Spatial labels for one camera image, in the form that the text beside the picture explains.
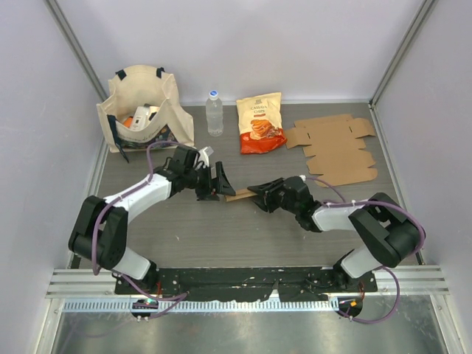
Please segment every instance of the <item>white wall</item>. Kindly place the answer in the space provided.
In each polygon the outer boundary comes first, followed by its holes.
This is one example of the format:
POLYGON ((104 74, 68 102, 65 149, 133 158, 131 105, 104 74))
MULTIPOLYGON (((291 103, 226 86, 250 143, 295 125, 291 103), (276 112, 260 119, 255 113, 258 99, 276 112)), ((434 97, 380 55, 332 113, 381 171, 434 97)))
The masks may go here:
POLYGON ((105 87, 134 64, 176 74, 181 101, 282 91, 369 99, 422 0, 60 0, 105 87))
POLYGON ((100 145, 98 98, 38 0, 0 10, 0 353, 31 353, 100 145))
POLYGON ((472 2, 441 0, 378 105, 408 204, 472 328, 472 2))

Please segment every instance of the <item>orange object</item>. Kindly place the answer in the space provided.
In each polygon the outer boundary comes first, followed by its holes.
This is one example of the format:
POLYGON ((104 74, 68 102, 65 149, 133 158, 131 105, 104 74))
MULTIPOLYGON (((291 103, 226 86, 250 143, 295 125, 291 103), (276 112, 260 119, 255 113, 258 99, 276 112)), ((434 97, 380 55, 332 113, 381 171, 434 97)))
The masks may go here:
POLYGON ((131 123, 133 122, 133 117, 128 117, 126 118, 125 122, 123 123, 123 125, 126 127, 126 128, 129 128, 131 127, 131 123))
POLYGON ((287 142, 280 116, 280 92, 236 101, 241 153, 267 153, 287 142))

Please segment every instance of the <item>wooden table surface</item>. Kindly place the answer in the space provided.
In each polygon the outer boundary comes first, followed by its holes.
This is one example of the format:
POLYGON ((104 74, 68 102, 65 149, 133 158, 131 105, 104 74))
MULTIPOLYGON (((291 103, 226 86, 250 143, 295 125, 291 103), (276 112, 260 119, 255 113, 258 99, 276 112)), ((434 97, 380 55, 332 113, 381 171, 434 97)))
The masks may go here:
MULTIPOLYGON (((262 155, 241 155, 237 110, 224 107, 224 132, 212 137, 207 133, 205 107, 186 107, 193 115, 197 148, 211 146, 211 161, 222 161, 235 190, 262 184, 279 177, 308 174, 302 149, 285 146, 262 155)), ((349 113, 370 119, 367 104, 283 105, 284 129, 297 119, 349 113)), ((378 177, 374 181, 339 187, 346 198, 370 198, 386 192, 396 199, 392 180, 377 137, 365 138, 367 150, 376 160, 378 177)), ((173 150, 153 151, 154 164, 162 164, 173 150)), ((118 153, 109 153, 99 196, 113 195, 145 177, 144 152, 129 153, 130 164, 118 153)), ((308 181, 315 199, 335 198, 329 189, 308 181)), ((128 227, 128 246, 166 267, 243 267, 243 266, 331 266, 351 249, 361 245, 355 232, 311 233, 303 230, 294 216, 284 210, 267 214, 249 199, 226 203, 196 201, 192 190, 152 206, 128 227)), ((414 263, 414 258, 404 264, 414 263)), ((89 262, 81 264, 88 268, 89 262)))

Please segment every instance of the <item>cassava chips bag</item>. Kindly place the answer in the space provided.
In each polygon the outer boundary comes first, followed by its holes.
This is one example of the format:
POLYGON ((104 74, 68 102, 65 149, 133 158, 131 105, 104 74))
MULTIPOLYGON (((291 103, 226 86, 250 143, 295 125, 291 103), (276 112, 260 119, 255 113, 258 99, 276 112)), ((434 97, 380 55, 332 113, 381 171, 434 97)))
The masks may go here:
POLYGON ((237 100, 241 153, 267 153, 284 145, 280 92, 237 100))

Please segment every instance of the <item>black mounting plate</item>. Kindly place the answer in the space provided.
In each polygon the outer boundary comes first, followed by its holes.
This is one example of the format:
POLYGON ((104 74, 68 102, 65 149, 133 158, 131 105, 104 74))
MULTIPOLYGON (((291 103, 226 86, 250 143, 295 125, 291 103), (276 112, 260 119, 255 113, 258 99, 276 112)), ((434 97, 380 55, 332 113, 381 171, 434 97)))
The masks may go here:
MULTIPOLYGON (((324 267, 159 269, 163 297, 187 292, 187 301, 264 301, 275 288, 282 302, 319 301, 326 300, 328 293, 359 292, 361 282, 365 292, 377 291, 372 272, 346 289, 332 285, 334 278, 334 270, 324 267)), ((116 284, 116 294, 138 294, 126 282, 121 283, 116 284)))

